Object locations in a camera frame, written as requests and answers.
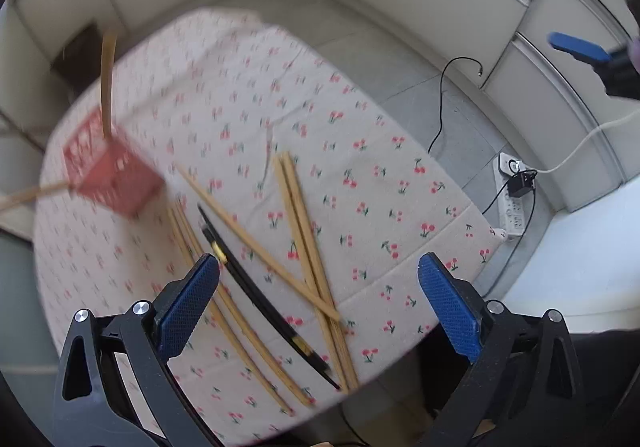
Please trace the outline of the black power adapter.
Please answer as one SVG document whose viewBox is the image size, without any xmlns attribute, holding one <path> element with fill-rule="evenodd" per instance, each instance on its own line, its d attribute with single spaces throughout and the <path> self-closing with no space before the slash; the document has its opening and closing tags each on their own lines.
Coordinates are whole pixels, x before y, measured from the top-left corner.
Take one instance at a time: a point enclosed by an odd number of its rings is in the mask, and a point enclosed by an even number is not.
<svg viewBox="0 0 640 447">
<path fill-rule="evenodd" d="M 506 182 L 506 192 L 510 198 L 518 199 L 535 190 L 536 170 L 521 170 Z"/>
</svg>

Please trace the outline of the white power strip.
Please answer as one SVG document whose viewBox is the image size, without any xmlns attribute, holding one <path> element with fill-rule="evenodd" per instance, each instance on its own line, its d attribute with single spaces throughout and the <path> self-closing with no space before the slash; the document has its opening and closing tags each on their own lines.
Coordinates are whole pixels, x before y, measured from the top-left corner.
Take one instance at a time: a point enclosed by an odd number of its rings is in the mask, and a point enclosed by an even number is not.
<svg viewBox="0 0 640 447">
<path fill-rule="evenodd" d="M 518 171 L 521 161 L 506 152 L 500 152 L 492 162 L 496 187 L 502 189 L 496 201 L 500 227 L 508 239 L 521 237 L 525 229 L 524 204 L 521 198 L 511 198 L 506 182 Z"/>
</svg>

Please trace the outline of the pink perforated plastic basket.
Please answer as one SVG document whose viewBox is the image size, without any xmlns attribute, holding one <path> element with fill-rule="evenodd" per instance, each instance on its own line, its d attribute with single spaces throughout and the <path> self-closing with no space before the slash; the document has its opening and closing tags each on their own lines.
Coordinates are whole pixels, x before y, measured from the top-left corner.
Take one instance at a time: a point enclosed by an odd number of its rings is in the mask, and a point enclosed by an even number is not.
<svg viewBox="0 0 640 447">
<path fill-rule="evenodd" d="M 104 137 L 99 107 L 70 136 L 63 158 L 74 191 L 120 216 L 138 214 L 165 184 L 124 133 L 113 129 L 110 139 Z"/>
</svg>

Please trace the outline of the cherry print tablecloth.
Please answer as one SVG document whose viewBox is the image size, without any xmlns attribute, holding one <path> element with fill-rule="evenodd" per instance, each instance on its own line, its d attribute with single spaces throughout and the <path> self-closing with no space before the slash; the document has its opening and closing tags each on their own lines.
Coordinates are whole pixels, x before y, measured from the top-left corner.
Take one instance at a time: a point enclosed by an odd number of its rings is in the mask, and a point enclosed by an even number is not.
<svg viewBox="0 0 640 447">
<path fill-rule="evenodd" d="M 288 152 L 358 380 L 436 325 L 416 266 L 435 253 L 472 280 L 504 236 L 423 147 L 288 31 L 200 9 L 119 61 L 114 118 L 163 175 L 136 218 L 62 193 L 36 208 L 40 299 L 56 345 L 74 312 L 112 315 L 186 272 L 167 204 L 193 228 L 209 208 L 182 165 L 287 271 L 302 274 L 273 159 Z"/>
</svg>

